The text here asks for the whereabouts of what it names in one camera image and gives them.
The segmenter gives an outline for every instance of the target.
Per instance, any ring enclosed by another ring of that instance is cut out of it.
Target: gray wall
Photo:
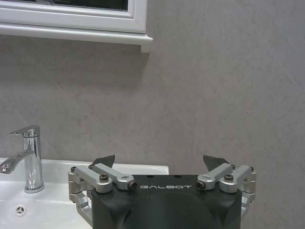
[[[259,173],[244,228],[305,227],[305,1],[150,0],[137,46],[0,36],[0,156],[41,126],[43,158]]]

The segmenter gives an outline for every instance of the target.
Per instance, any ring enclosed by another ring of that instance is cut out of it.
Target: metal linkage arm
[[[240,166],[232,174],[220,179],[220,189],[227,193],[242,191],[242,218],[249,211],[250,203],[255,200],[256,171],[250,166]]]
[[[212,190],[215,188],[216,182],[224,177],[224,175],[232,173],[232,170],[232,165],[223,163],[212,171],[199,175],[197,186],[200,190]]]
[[[133,190],[137,187],[132,175],[122,174],[104,164],[95,164],[87,167],[72,167],[68,173],[69,199],[76,204],[78,213],[92,226],[92,210],[89,207],[87,196],[92,189],[98,193],[107,193],[112,190],[112,182],[118,189]]]
[[[132,175],[120,173],[119,171],[101,163],[94,165],[92,170],[99,174],[108,175],[116,184],[118,189],[134,190],[137,188],[137,183]]]

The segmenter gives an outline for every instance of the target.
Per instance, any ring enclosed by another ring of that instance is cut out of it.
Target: screw
[[[197,182],[197,188],[198,188],[199,190],[204,190],[204,189],[205,189],[205,183],[202,182],[202,181],[198,181],[198,182]]]
[[[137,188],[138,184],[135,182],[132,182],[128,185],[129,190],[135,190]]]
[[[224,179],[227,181],[232,181],[234,179],[234,177],[232,175],[225,175]]]
[[[105,180],[108,180],[108,175],[107,174],[100,175],[100,181],[105,181]]]

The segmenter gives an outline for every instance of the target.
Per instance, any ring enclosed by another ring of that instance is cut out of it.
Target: chrome faucet
[[[0,165],[0,173],[10,174],[18,163],[24,159],[26,193],[36,193],[44,188],[40,155],[40,128],[31,125],[10,133],[23,135],[23,151],[8,158]]]

